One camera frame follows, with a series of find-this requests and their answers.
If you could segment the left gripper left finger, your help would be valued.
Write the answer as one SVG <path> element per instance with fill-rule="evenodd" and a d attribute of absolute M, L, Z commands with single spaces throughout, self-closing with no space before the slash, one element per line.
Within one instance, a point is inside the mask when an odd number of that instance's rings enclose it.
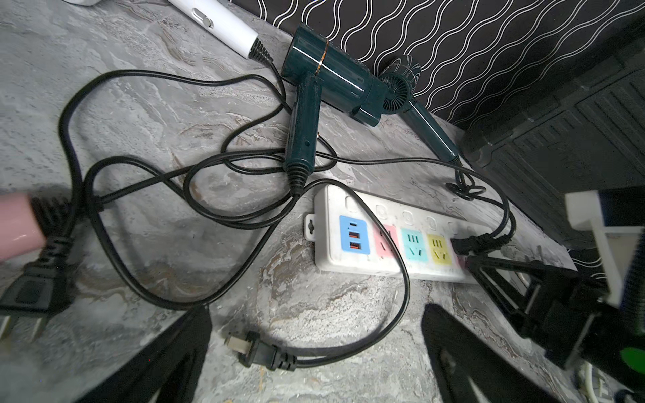
<path fill-rule="evenodd" d="M 191 402 L 212 322 L 206 307 L 191 309 L 80 402 Z"/>

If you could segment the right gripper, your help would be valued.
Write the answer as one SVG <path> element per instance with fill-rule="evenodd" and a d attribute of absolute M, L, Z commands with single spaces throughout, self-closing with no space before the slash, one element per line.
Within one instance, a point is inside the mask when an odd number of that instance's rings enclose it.
<path fill-rule="evenodd" d="M 600 283 L 538 261 L 470 255 L 465 269 L 517 334 L 559 368 L 587 361 L 627 388 L 644 386 L 644 338 L 604 301 Z"/>

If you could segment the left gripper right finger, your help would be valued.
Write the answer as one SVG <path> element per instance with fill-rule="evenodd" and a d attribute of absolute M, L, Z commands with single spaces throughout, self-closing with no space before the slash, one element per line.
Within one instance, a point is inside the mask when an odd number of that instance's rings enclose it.
<path fill-rule="evenodd" d="M 421 323 L 444 402 L 556 402 L 440 305 L 425 306 Z"/>

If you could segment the black cord white back dryer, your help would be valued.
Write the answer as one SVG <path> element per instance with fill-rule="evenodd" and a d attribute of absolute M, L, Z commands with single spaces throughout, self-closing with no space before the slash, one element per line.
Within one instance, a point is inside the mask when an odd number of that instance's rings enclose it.
<path fill-rule="evenodd" d="M 247 151 L 229 151 L 227 149 L 223 149 L 221 153 L 208 157 L 192 166 L 168 172 L 164 172 L 148 161 L 138 157 L 129 155 L 112 156 L 97 162 L 87 172 L 82 172 L 77 158 L 77 153 L 74 149 L 69 133 L 72 117 L 85 98 L 91 95 L 100 86 L 111 80 L 125 77 L 162 79 L 196 87 L 228 87 L 240 82 L 260 82 L 273 92 L 275 98 L 279 102 L 278 107 L 273 112 L 235 129 L 235 131 L 228 136 L 228 140 L 233 140 L 246 130 L 252 129 L 259 124 L 263 124 L 267 120 L 277 116 L 281 111 L 287 111 L 290 114 L 293 114 L 295 112 L 295 108 L 289 106 L 287 103 L 286 90 L 282 78 L 279 78 L 276 83 L 272 83 L 262 75 L 246 74 L 229 79 L 211 81 L 151 70 L 121 69 L 106 72 L 94 78 L 87 85 L 82 87 L 63 109 L 59 119 L 58 132 L 60 143 L 65 152 L 70 169 L 70 176 L 72 179 L 72 201 L 70 204 L 70 213 L 67 216 L 67 221 L 65 222 L 64 227 L 62 228 L 62 233 L 69 234 L 76 226 L 80 216 L 82 214 L 86 215 L 95 235 L 97 236 L 97 240 L 114 267 L 114 270 L 116 270 L 119 277 L 129 287 L 129 289 L 134 292 L 134 294 L 152 305 L 174 311 L 188 311 L 195 307 L 206 307 L 223 297 L 234 285 L 237 284 L 248 268 L 250 268 L 250 265 L 255 262 L 257 255 L 263 250 L 266 242 L 275 230 L 277 230 L 282 219 L 292 211 L 301 199 L 302 195 L 309 191 L 310 187 L 307 185 L 307 181 L 311 174 L 332 169 L 336 165 L 335 159 L 337 154 L 325 139 L 315 135 L 309 141 L 310 146 L 316 147 L 320 144 L 329 151 L 329 154 L 325 157 L 327 162 L 322 166 L 318 166 L 316 164 L 316 160 L 320 156 L 316 151 L 312 150 L 310 152 L 305 152 L 302 146 L 287 146 L 285 149 L 258 149 Z M 223 215 L 216 213 L 196 200 L 191 190 L 191 183 L 200 171 L 219 165 L 224 165 L 232 171 L 236 171 L 247 176 L 266 176 L 284 173 L 287 175 L 289 191 L 285 196 L 277 201 L 251 213 L 242 215 Z M 134 166 L 135 168 L 146 171 L 151 175 L 151 177 L 148 180 L 127 186 L 126 188 L 110 193 L 107 196 L 97 196 L 95 193 L 95 181 L 100 173 L 111 166 Z M 233 276 L 217 290 L 206 295 L 206 297 L 190 302 L 178 302 L 160 297 L 156 295 L 156 293 L 147 289 L 137 280 L 137 278 L 130 272 L 127 265 L 123 262 L 104 226 L 101 217 L 103 205 L 157 184 L 166 186 L 173 193 L 178 195 L 195 213 L 217 224 L 239 230 L 265 230 L 264 236 L 260 239 L 259 243 L 257 243 L 255 248 L 251 251 L 249 257 L 240 266 L 240 268 L 238 268 Z"/>

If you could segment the white multicolour power strip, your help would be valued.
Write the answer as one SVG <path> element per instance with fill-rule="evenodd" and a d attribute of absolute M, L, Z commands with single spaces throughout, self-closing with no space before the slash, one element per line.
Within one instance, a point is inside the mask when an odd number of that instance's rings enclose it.
<path fill-rule="evenodd" d="M 413 280 L 472 284 L 465 257 L 454 252 L 454 238 L 490 232 L 460 218 L 361 193 L 379 220 L 375 224 L 346 191 L 326 185 L 304 219 L 304 237 L 314 244 L 319 270 L 393 277 L 401 270 L 400 253 Z"/>

